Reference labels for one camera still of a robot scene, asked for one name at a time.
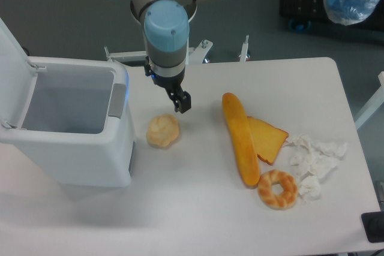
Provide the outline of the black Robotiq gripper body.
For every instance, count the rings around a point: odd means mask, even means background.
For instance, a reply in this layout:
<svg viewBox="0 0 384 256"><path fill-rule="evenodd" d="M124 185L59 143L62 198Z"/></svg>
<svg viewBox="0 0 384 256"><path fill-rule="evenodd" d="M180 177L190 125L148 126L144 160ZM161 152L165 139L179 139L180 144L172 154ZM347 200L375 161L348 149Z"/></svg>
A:
<svg viewBox="0 0 384 256"><path fill-rule="evenodd" d="M144 65L145 75L149 76L155 85L165 88L169 94L181 94L181 83L185 75L185 62L174 67L161 67L152 61Z"/></svg>

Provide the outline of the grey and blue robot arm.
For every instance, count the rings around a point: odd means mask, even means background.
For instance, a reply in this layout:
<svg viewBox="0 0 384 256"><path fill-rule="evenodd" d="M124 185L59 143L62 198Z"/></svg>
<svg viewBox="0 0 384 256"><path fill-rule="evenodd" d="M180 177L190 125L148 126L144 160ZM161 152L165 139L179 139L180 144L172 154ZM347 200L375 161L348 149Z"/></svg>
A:
<svg viewBox="0 0 384 256"><path fill-rule="evenodd" d="M130 0L131 13L143 31L145 73L166 90L180 113L191 109L190 94L181 87L193 16L187 10L202 1L207 0Z"/></svg>

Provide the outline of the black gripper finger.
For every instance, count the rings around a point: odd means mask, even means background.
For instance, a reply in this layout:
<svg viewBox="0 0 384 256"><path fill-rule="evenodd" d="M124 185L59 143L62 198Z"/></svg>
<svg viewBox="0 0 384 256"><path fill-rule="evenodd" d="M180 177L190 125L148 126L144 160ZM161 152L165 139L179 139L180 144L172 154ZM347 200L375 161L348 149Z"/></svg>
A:
<svg viewBox="0 0 384 256"><path fill-rule="evenodd" d="M191 109L191 96L180 86L168 89L167 94L174 105L175 112L185 113Z"/></svg>

